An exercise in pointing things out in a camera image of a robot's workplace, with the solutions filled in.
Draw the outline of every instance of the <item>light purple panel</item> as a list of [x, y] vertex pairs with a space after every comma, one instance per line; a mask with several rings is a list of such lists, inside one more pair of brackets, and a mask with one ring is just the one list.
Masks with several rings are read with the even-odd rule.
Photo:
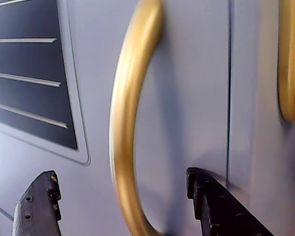
[[0, 212], [0, 236], [12, 235], [12, 221]]
[[[63, 235], [129, 235], [110, 178], [108, 119], [118, 55], [137, 1], [59, 3], [68, 6], [90, 164], [0, 133], [0, 207], [13, 214], [31, 181], [53, 169], [62, 193]], [[157, 229], [199, 235], [185, 171], [198, 166], [226, 173], [229, 6], [225, 0], [165, 0], [164, 11], [165, 31], [138, 110], [138, 185]]]
[[278, 0], [232, 8], [229, 177], [234, 192], [276, 236], [295, 235], [295, 124], [277, 99]]

